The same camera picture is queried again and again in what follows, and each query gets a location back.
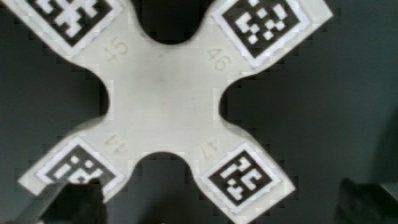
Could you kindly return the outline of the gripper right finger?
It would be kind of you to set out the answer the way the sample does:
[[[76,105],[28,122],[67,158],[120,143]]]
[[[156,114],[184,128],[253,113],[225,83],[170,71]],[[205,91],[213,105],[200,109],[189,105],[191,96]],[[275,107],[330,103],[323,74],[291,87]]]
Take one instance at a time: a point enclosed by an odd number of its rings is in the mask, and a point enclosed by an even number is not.
[[[340,181],[333,224],[398,224],[398,182]]]

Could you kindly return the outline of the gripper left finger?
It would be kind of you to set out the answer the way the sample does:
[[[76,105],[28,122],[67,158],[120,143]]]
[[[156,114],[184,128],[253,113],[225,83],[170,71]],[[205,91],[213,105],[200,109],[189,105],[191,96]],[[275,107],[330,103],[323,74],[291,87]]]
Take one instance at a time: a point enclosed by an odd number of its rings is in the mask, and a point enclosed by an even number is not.
[[[15,224],[106,224],[101,181],[49,184],[31,200]]]

